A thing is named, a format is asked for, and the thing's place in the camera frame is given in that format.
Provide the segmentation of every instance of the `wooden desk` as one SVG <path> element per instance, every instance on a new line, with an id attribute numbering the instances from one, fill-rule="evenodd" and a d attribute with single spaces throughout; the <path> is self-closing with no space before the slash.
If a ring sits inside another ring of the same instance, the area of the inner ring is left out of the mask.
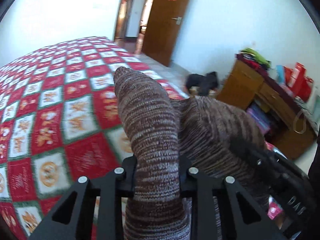
<path id="1" fill-rule="evenodd" d="M 255 97 L 259 97 L 266 105 L 273 109 L 284 122 L 285 126 L 269 141 L 275 145 L 289 159 L 296 159 L 316 140 L 316 134 L 303 114 L 296 119 L 297 107 L 295 102 L 284 100 L 277 92 L 280 86 L 267 82 L 253 68 L 240 60 L 236 60 L 232 72 L 226 80 L 216 99 L 232 106 L 246 110 Z"/>

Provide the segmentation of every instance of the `brown striped sock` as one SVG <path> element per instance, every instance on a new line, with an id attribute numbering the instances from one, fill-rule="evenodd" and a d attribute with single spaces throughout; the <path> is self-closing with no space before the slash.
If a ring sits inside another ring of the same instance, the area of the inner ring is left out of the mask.
<path id="1" fill-rule="evenodd" d="M 265 147 L 255 121 L 245 111 L 209 97 L 196 96 L 171 103 L 180 120 L 180 154 L 210 176 L 235 177 L 267 209 L 268 187 L 254 168 L 229 150 L 233 136 L 240 136 L 259 148 Z"/>
<path id="2" fill-rule="evenodd" d="M 170 99 L 157 82 L 131 69 L 118 68 L 114 82 L 119 116 L 138 160 L 124 236 L 189 239 L 188 207 L 179 198 L 178 122 Z"/>

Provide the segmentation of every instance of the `green cloth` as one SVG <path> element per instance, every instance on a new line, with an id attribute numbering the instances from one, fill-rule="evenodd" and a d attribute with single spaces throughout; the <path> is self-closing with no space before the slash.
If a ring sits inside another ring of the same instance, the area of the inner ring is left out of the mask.
<path id="1" fill-rule="evenodd" d="M 254 56 L 255 61 L 258 62 L 259 64 L 267 65 L 268 68 L 271 67 L 271 62 L 267 61 L 263 56 L 261 56 L 258 52 L 256 52 L 253 49 L 245 48 L 245 49 L 241 50 L 240 53 L 251 54 Z"/>

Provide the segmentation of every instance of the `black bag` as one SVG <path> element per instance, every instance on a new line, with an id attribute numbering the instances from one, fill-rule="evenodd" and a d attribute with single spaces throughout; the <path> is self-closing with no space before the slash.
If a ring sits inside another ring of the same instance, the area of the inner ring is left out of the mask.
<path id="1" fill-rule="evenodd" d="M 186 81 L 186 88 L 189 92 L 191 87 L 199 87 L 199 96 L 207 96 L 209 90 L 214 90 L 218 85 L 218 76 L 216 72 L 207 73 L 206 76 L 190 74 Z"/>

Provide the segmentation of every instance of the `red and white quilt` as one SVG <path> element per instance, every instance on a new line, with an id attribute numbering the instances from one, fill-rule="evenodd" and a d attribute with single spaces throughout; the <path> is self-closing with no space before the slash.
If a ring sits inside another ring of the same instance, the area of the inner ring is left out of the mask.
<path id="1" fill-rule="evenodd" d="M 187 97 L 105 37 L 47 46 L 0 69 L 0 214 L 18 239 L 77 178 L 104 176 L 132 155 L 114 94 L 120 66 Z"/>

